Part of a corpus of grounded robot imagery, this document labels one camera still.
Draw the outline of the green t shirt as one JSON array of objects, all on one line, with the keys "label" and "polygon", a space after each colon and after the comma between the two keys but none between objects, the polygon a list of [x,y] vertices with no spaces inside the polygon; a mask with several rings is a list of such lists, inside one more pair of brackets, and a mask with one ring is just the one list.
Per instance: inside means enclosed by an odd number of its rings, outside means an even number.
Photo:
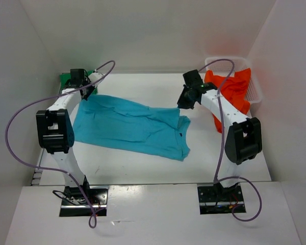
[{"label": "green t shirt", "polygon": [[[94,72],[94,70],[87,70],[87,74],[90,75]],[[62,93],[63,88],[65,87],[66,82],[70,79],[70,73],[62,73],[59,75],[60,78],[60,90],[59,90],[59,94]],[[94,94],[97,94],[97,88],[94,89],[93,91]]]}]

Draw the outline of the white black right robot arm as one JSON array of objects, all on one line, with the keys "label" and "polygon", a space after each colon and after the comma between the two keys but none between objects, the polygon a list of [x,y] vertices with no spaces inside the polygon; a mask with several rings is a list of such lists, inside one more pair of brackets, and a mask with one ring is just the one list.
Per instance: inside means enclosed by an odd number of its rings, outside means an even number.
[{"label": "white black right robot arm", "polygon": [[193,109],[199,103],[221,122],[221,159],[214,174],[213,194],[224,201],[231,195],[243,168],[262,151],[261,123],[236,109],[213,83],[204,83],[198,70],[184,73],[183,78],[185,84],[178,107]]}]

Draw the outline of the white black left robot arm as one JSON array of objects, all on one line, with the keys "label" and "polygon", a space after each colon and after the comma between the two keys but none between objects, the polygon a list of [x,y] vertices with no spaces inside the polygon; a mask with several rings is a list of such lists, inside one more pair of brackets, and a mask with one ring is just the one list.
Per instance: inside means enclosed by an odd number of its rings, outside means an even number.
[{"label": "white black left robot arm", "polygon": [[39,144],[53,157],[58,170],[64,175],[62,199],[71,205],[89,202],[92,193],[73,152],[75,136],[69,117],[76,105],[87,99],[94,90],[94,87],[82,88],[89,84],[90,80],[84,69],[71,69],[70,79],[61,91],[61,96],[46,110],[36,113]]}]

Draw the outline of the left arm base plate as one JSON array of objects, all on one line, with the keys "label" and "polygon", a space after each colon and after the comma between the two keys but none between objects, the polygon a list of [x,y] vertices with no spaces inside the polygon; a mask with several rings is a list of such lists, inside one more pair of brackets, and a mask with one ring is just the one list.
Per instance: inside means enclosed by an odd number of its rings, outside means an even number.
[{"label": "left arm base plate", "polygon": [[[90,186],[86,190],[87,197],[94,208],[96,216],[107,215],[108,186]],[[53,194],[61,199],[59,217],[91,216],[91,209],[79,189],[63,191],[53,190]]]}]

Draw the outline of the light blue t shirt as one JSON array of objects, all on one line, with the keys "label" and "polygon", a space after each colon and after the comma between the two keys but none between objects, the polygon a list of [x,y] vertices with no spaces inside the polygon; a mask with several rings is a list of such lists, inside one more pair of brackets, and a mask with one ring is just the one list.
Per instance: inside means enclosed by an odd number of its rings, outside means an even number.
[{"label": "light blue t shirt", "polygon": [[178,108],[156,108],[109,95],[92,95],[79,104],[75,140],[106,148],[183,161],[190,153],[188,117]]}]

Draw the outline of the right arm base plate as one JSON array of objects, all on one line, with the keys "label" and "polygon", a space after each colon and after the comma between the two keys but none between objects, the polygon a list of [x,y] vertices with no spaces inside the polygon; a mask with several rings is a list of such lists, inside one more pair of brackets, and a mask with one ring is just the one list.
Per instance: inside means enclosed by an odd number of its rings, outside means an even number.
[{"label": "right arm base plate", "polygon": [[214,185],[197,187],[199,210],[205,214],[246,213],[242,189],[239,184],[218,189]]}]

